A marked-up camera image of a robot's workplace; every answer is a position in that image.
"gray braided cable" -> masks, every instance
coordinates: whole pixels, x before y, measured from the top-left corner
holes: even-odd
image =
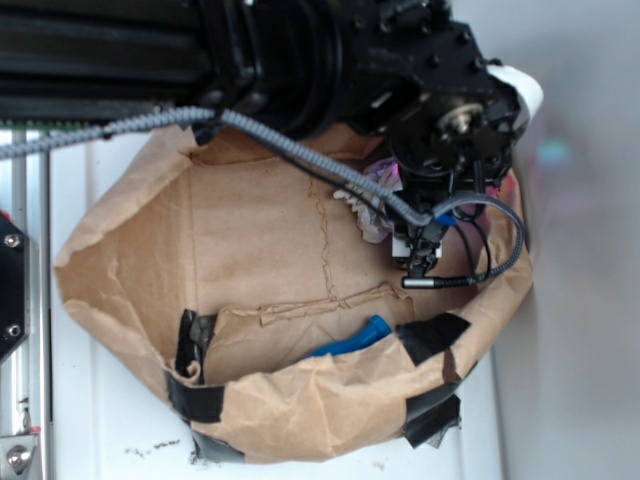
[[[105,126],[95,126],[71,132],[58,133],[24,143],[0,145],[0,159],[23,157],[78,143],[89,142],[101,138],[110,138],[113,135],[149,131],[154,128],[164,127],[167,125],[190,125],[196,122],[206,122],[213,120],[215,117],[216,112],[213,109],[193,106],[174,108],[164,112],[149,113],[139,115],[137,117],[117,120]],[[507,205],[493,197],[479,194],[458,195],[436,205],[432,212],[421,214],[416,212],[392,191],[378,185],[378,183],[361,175],[356,170],[353,170],[342,163],[336,162],[326,155],[322,155],[311,150],[310,148],[291,140],[285,135],[282,135],[281,133],[247,117],[246,115],[242,115],[231,110],[225,110],[220,115],[220,122],[246,133],[263,143],[266,147],[272,148],[276,151],[289,152],[294,157],[306,161],[321,170],[336,175],[343,180],[362,188],[373,196],[384,200],[389,207],[395,210],[406,222],[412,225],[426,226],[430,224],[434,218],[438,218],[462,205],[484,204],[497,208],[515,223],[517,228],[517,239],[511,258],[503,265],[492,269],[491,276],[499,275],[505,270],[511,268],[516,263],[522,252],[524,247],[524,226],[522,221]]]
[[[164,112],[149,113],[137,117],[116,120],[105,126],[95,126],[57,133],[23,143],[0,145],[0,159],[24,157],[35,153],[48,152],[56,148],[90,142],[101,138],[110,138],[122,133],[146,132],[154,128],[179,124],[190,125],[195,122],[212,120],[214,110],[200,107],[180,107]]]
[[[255,138],[267,148],[273,148],[276,151],[288,152],[290,155],[310,163],[320,170],[331,173],[362,188],[364,191],[384,200],[386,205],[398,212],[404,220],[412,225],[425,226],[433,220],[432,214],[421,214],[416,212],[391,190],[378,185],[378,183],[365,177],[360,172],[353,170],[352,168],[349,168],[326,155],[322,155],[315,150],[307,148],[304,145],[300,145],[298,142],[291,140],[289,137],[282,135],[281,133],[247,117],[246,115],[242,115],[241,113],[231,110],[225,110],[222,112],[222,115],[220,115],[220,121],[225,125],[240,130],[250,137]]]
[[[511,221],[516,226],[516,244],[513,248],[513,252],[511,253],[511,257],[509,257],[509,259],[502,265],[498,265],[497,267],[492,268],[489,272],[489,277],[495,277],[513,267],[520,258],[522,250],[524,249],[524,224],[522,223],[522,220],[520,219],[518,214],[513,211],[513,209],[508,205],[502,203],[497,198],[477,193],[456,195],[455,197],[448,198],[447,200],[436,205],[433,208],[432,213],[435,218],[438,218],[440,217],[440,215],[444,215],[445,213],[452,211],[456,207],[470,204],[481,204],[495,207],[499,211],[504,213],[507,217],[509,217],[509,219],[511,219]]]

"brown paper bag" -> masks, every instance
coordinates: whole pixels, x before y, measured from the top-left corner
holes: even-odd
[[[357,162],[378,142],[336,126],[310,146]],[[205,450],[247,462],[320,461],[398,437],[418,415],[415,405],[438,404],[489,350],[531,286],[529,259],[525,251],[480,290],[404,291],[389,243],[364,242],[332,193],[233,130],[206,147],[190,131],[159,130],[59,253],[64,305],[190,420]],[[519,211],[512,176],[499,196]],[[503,263],[515,229],[492,209],[484,221],[494,265]],[[455,232],[444,249],[433,274],[466,274]],[[478,256],[477,238],[474,250]],[[202,365],[181,375],[185,309],[218,316]],[[458,318],[465,327],[421,358],[398,334],[361,351],[304,358],[374,314],[404,325],[398,332],[446,329]]]

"wire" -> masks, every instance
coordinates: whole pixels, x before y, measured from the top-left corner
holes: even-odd
[[[473,226],[473,228],[476,229],[476,232],[478,232],[478,235],[480,235],[480,238],[482,239],[482,243],[484,244],[484,249],[487,252],[487,271],[485,273],[482,273],[479,275],[480,277],[480,281],[484,282],[485,280],[488,280],[489,278],[491,278],[490,276],[490,272],[491,272],[491,247],[489,246],[489,239],[487,238],[487,233],[482,229],[482,227],[480,225],[478,225],[478,222],[476,222],[475,220],[471,220],[471,225]]]
[[[164,112],[149,113],[137,117],[116,120],[104,126],[94,126],[62,132],[47,137],[40,137],[28,142],[0,145],[0,160],[5,158],[24,157],[34,153],[47,152],[56,148],[67,147],[78,143],[98,139],[108,139],[114,135],[132,132],[146,132],[167,125],[191,125],[196,122],[213,120],[215,110],[200,107],[180,107]]]
[[[388,190],[360,172],[339,163],[326,155],[322,155],[307,148],[275,130],[261,124],[245,115],[231,110],[223,111],[219,116],[215,110],[199,107],[181,107],[164,112],[140,115],[133,118],[111,122],[105,126],[95,126],[72,132],[59,133],[48,137],[41,137],[29,142],[0,146],[0,159],[22,157],[34,153],[41,153],[76,143],[84,143],[99,138],[110,138],[122,133],[147,131],[153,128],[171,124],[190,125],[196,122],[206,122],[217,119],[220,123],[234,127],[248,136],[256,139],[265,147],[275,152],[286,152],[288,157],[300,159],[314,167],[342,178],[347,183],[360,187],[365,192],[384,201],[387,208],[391,208],[402,220],[416,227],[429,225],[435,218],[450,213],[463,205],[489,205],[497,208],[509,217],[516,226],[516,243],[511,257],[502,265],[492,268],[488,275],[496,276],[511,268],[520,258],[524,248],[524,225],[518,215],[500,200],[486,194],[460,194],[452,196],[436,205],[430,212],[416,212],[409,204],[391,190]]]
[[[220,121],[225,125],[240,130],[269,149],[275,148],[276,151],[286,151],[290,155],[299,158],[320,170],[331,173],[342,178],[348,183],[360,187],[365,192],[370,193],[373,197],[378,197],[380,200],[384,201],[386,206],[392,208],[403,220],[411,225],[425,226],[433,221],[433,215],[430,213],[416,212],[394,192],[378,185],[378,183],[365,177],[360,172],[337,162],[326,155],[322,155],[321,153],[300,145],[285,135],[276,132],[252,118],[231,110],[225,110],[220,115]]]
[[[368,198],[366,198],[364,195],[362,195],[361,193],[359,193],[358,191],[356,191],[355,189],[351,188],[349,185],[337,182],[331,178],[329,178],[326,175],[322,175],[319,172],[316,172],[315,170],[307,167],[306,165],[304,165],[303,163],[300,163],[295,157],[285,153],[285,152],[274,152],[276,153],[280,158],[282,158],[285,162],[287,162],[289,165],[292,165],[294,167],[296,167],[297,169],[303,171],[304,173],[306,173],[307,175],[310,175],[314,178],[317,178],[318,180],[331,185],[334,188],[337,188],[338,190],[344,190],[345,192],[347,192],[349,195],[352,195],[353,197],[357,198],[358,200],[360,200],[362,203],[364,203],[367,207],[369,207],[373,212],[375,212],[380,218],[382,218],[383,220],[388,220],[389,216],[387,215],[387,213],[382,210],[379,207],[376,207]]]
[[[467,261],[469,262],[469,271],[471,272],[471,276],[477,278],[476,266],[475,266],[475,262],[473,261],[473,253],[471,252],[471,244],[469,243],[469,237],[467,237],[467,234],[464,233],[464,230],[462,230],[462,228],[460,228],[459,225],[454,225],[453,228],[456,230],[456,232],[458,232],[458,235],[460,235],[460,238],[464,243],[464,249],[467,253]]]

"white wall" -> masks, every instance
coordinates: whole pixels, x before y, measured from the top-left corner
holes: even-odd
[[[640,2],[454,8],[546,93],[518,160],[535,287],[495,349],[508,477],[640,478]]]

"black tape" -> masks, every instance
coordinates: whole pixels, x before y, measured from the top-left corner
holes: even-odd
[[[457,315],[442,313],[426,322],[400,325],[396,333],[417,366],[448,349],[470,325]]]
[[[191,362],[200,361],[198,346],[189,337],[191,324],[197,317],[196,312],[185,310],[180,319],[180,329],[178,330],[178,349],[176,351],[176,371],[183,377],[189,377],[187,367]]]
[[[448,349],[470,326],[469,322],[457,315],[442,313],[426,322],[407,323],[396,329],[398,337],[416,366],[440,352],[446,352],[443,369],[446,383],[422,395],[407,399],[406,431],[411,438],[407,437],[407,434],[405,436],[414,448],[430,438],[427,434],[431,427],[427,428],[426,424],[423,425],[425,419],[431,418],[431,412],[437,411],[441,405],[451,401],[454,398],[453,393],[460,385],[461,379],[455,373],[453,355]],[[418,438],[424,438],[424,440],[414,445],[412,442],[418,442]]]
[[[244,453],[229,444],[192,431],[196,444],[196,456],[215,463],[244,463]]]
[[[427,393],[409,398],[407,400],[407,422],[411,422],[446,401],[454,394],[459,385],[459,383],[445,383]]]
[[[452,395],[436,407],[407,422],[404,436],[413,448],[429,440],[429,443],[437,448],[444,433],[459,424],[460,399]]]
[[[199,423],[218,423],[224,404],[224,385],[215,387],[186,387],[167,373],[169,400],[176,411],[187,420]]]

